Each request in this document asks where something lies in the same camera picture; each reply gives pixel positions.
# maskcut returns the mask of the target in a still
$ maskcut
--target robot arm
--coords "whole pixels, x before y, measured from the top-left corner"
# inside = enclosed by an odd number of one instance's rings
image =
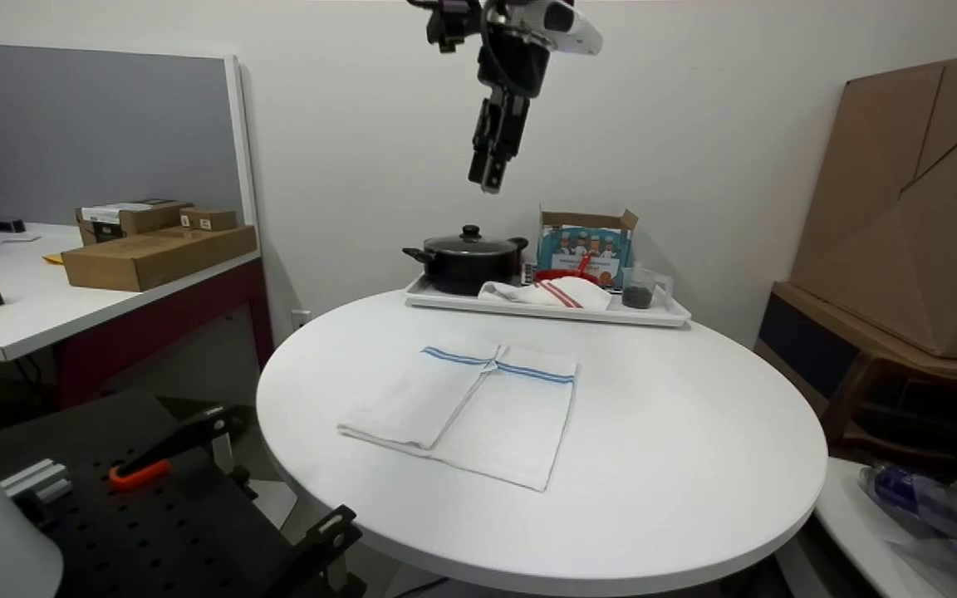
[[[520,153],[529,102],[542,94],[550,53],[599,53],[602,32],[574,12],[574,0],[408,0],[432,11],[427,36],[453,53],[479,32],[479,80],[491,90],[477,127],[469,180],[499,194]]]

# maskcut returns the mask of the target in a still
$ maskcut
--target pot handle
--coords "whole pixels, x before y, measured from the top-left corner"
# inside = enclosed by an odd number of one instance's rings
[[[412,256],[417,261],[432,261],[432,253],[427,248],[405,247],[404,253]]]

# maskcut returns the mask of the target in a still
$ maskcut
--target black pot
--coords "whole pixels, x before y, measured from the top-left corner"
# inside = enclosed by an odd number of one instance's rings
[[[459,237],[427,239],[422,248],[404,253],[427,265],[427,284],[453,297],[479,297],[483,284],[513,284],[523,269],[527,239],[483,239],[479,225]]]

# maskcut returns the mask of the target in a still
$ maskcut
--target box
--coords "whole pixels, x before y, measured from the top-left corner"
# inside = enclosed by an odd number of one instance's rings
[[[181,225],[181,214],[190,203],[181,199],[137,199],[137,203],[107,203],[107,206],[79,206],[76,225],[82,237],[82,247],[156,234]]]
[[[252,248],[252,225],[222,234],[161,230],[64,253],[64,265],[75,286],[154,288]]]
[[[225,209],[184,209],[181,214],[184,230],[236,230],[236,214]]]
[[[957,464],[957,360],[928,357],[798,286],[774,286],[756,350],[815,407],[830,452],[877,433],[915,446],[871,442],[892,449],[884,457]]]
[[[640,217],[542,214],[539,273],[584,273],[623,288],[636,261]]]
[[[957,61],[843,86],[790,284],[957,360]]]

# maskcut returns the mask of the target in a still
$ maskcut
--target round white table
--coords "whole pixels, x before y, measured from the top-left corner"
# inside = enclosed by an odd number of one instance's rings
[[[483,335],[568,351],[579,387],[550,491],[338,434],[422,347]],[[810,516],[827,446],[810,407],[705,329],[625,329],[348,302],[288,335],[256,393],[283,471],[360,513],[405,566],[532,596],[705,586],[778,552]]]

